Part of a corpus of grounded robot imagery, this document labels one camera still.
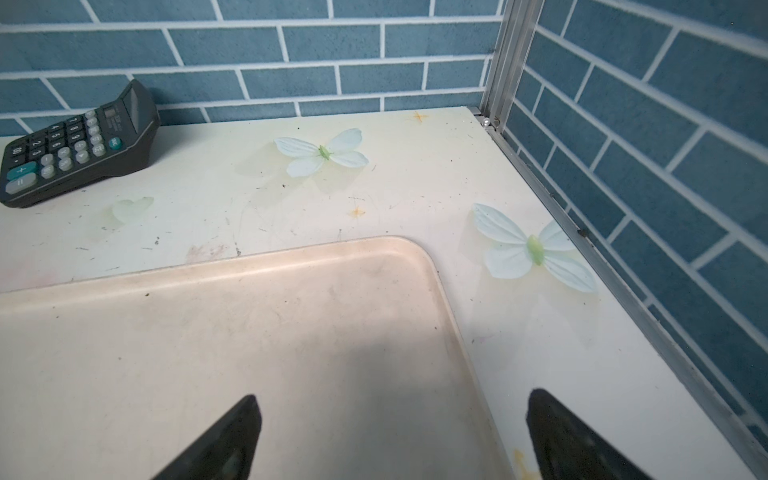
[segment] calculator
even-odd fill
[[[160,117],[147,89],[131,80],[117,100],[5,147],[0,202],[29,207],[106,177],[149,165]]]

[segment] teal button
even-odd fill
[[[24,177],[29,172],[38,171],[37,162],[28,162],[20,167],[16,167],[13,170],[8,170],[8,174],[5,176],[9,180],[16,180],[19,177]]]
[[[109,139],[109,148],[112,150],[120,150],[123,146],[123,141],[118,137],[112,137]]]

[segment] tray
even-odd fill
[[[0,386],[0,478],[150,478],[248,393],[251,478],[513,478],[398,237],[0,294]]]

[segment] white table surface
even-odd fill
[[[542,267],[517,280],[488,275],[482,255],[493,242],[475,229],[474,202],[526,234],[551,217],[467,109],[419,114],[161,127],[145,170],[0,207],[0,291],[400,235],[438,267],[519,480],[538,477],[525,424],[535,387],[656,480],[753,478],[602,282],[586,294]],[[275,137],[324,144],[351,127],[362,130],[367,167],[326,162],[288,177]],[[121,200],[137,204],[115,207]]]

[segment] white butterfly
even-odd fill
[[[560,252],[573,250],[574,244],[553,220],[538,237],[526,237],[515,222],[487,205],[475,204],[475,225],[488,238],[504,243],[485,252],[485,266],[494,278],[520,278],[533,264],[544,265],[554,278],[580,292],[597,291],[592,273],[576,260]]]
[[[354,151],[362,142],[359,128],[350,128],[336,135],[327,145],[312,145],[298,138],[275,138],[277,150],[289,157],[296,158],[287,168],[291,177],[308,177],[317,172],[326,160],[333,160],[345,167],[365,167],[368,159]]]

